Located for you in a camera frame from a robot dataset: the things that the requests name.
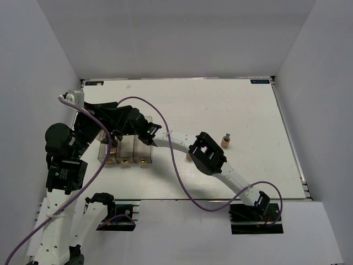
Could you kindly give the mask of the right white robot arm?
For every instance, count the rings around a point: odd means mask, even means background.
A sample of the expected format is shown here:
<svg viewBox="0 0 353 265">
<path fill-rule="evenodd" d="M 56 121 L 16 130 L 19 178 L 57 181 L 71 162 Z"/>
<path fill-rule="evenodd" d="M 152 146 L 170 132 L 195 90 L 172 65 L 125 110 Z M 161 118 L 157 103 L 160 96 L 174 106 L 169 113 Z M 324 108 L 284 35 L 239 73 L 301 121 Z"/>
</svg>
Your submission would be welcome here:
<svg viewBox="0 0 353 265">
<path fill-rule="evenodd" d="M 201 132 L 193 140 L 187 135 L 171 133 L 168 128 L 163 129 L 147 121 L 137 108 L 130 105 L 118 107 L 117 112 L 117 132 L 120 137 L 136 134 L 147 146 L 168 147 L 173 161 L 174 150 L 189 155 L 201 173 L 217 178 L 232 190 L 247 206 L 253 219 L 262 220 L 268 215 L 270 198 L 232 167 L 224 151 L 208 133 Z"/>
</svg>

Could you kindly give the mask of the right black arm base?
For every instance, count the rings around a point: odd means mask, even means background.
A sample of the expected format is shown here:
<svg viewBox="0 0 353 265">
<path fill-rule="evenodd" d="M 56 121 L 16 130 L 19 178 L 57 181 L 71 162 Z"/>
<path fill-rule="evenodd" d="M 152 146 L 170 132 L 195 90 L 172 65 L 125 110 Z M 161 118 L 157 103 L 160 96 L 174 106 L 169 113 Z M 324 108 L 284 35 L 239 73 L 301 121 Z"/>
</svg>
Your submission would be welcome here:
<svg viewBox="0 0 353 265">
<path fill-rule="evenodd" d="M 251 212 L 243 204 L 231 204 L 229 208 L 232 235 L 283 234 L 281 218 L 271 226 L 279 213 L 279 206 L 270 203 L 264 216 Z"/>
</svg>

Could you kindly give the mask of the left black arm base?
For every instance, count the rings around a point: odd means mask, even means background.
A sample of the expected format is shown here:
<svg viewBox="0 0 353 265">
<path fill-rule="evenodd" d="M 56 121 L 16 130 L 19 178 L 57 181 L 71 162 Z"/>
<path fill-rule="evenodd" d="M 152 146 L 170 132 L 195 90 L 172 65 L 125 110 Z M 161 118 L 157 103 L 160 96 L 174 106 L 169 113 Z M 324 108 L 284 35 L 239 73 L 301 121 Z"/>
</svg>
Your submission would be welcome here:
<svg viewBox="0 0 353 265">
<path fill-rule="evenodd" d="M 97 231 L 132 232 L 140 213 L 140 201 L 115 200 L 115 211 L 107 215 Z"/>
</svg>

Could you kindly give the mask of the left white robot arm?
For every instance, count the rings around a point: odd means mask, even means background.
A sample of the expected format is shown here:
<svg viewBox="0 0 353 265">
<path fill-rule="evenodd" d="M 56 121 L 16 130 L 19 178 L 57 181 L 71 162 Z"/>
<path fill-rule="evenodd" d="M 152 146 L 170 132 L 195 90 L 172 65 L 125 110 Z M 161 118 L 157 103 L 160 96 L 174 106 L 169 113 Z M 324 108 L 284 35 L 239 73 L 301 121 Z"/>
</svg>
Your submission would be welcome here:
<svg viewBox="0 0 353 265">
<path fill-rule="evenodd" d="M 78 109 L 73 126 L 51 125 L 45 133 L 48 175 L 46 180 L 46 220 L 40 246 L 31 264 L 83 264 L 83 242 L 105 220 L 117 217 L 114 196 L 95 193 L 86 199 L 87 213 L 71 230 L 78 197 L 92 183 L 84 182 L 88 167 L 82 159 L 101 131 L 106 133 L 108 148 L 131 132 L 129 120 L 133 107 L 117 102 L 84 104 Z"/>
</svg>

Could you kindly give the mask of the beige foundation bottle black cap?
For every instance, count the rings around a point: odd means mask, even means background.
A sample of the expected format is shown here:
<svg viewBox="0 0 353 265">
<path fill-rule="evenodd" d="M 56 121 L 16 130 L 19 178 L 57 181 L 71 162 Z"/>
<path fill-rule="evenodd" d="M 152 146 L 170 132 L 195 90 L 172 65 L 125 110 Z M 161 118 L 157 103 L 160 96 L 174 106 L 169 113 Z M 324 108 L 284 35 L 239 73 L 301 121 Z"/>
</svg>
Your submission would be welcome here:
<svg viewBox="0 0 353 265">
<path fill-rule="evenodd" d="M 190 154 L 189 154 L 189 153 L 187 153 L 187 154 L 186 154 L 186 159 L 187 159 L 187 160 L 189 160 L 189 161 L 191 161 L 191 160 L 192 160 L 192 158 L 191 158 L 191 156 L 190 156 Z"/>
</svg>

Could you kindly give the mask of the beige foundation bottle silver cap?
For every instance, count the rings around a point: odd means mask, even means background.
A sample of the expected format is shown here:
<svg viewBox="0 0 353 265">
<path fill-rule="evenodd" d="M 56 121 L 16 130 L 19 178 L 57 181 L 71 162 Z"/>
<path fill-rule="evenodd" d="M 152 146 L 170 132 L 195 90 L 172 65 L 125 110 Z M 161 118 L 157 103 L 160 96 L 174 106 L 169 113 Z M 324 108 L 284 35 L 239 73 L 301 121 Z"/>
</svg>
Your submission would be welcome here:
<svg viewBox="0 0 353 265">
<path fill-rule="evenodd" d="M 221 147 L 226 149 L 229 146 L 230 140 L 230 134 L 226 133 L 225 136 L 222 138 Z"/>
</svg>

